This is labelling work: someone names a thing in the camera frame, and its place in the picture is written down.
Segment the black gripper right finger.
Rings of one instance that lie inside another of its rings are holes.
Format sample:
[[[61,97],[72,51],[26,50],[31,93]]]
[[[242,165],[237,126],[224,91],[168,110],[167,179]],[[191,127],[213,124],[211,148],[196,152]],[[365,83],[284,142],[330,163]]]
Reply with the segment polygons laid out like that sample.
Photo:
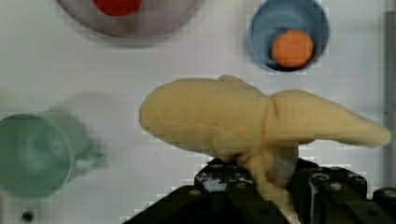
[[[298,160],[290,192],[302,224],[395,224],[395,189],[367,197],[366,179],[342,167]]]

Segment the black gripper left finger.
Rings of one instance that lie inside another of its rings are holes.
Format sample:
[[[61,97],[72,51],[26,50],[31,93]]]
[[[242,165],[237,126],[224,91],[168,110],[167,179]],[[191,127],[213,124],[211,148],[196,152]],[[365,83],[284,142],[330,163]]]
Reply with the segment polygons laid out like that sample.
[[[249,171],[210,161],[194,184],[173,190],[122,224],[289,224],[256,190]]]

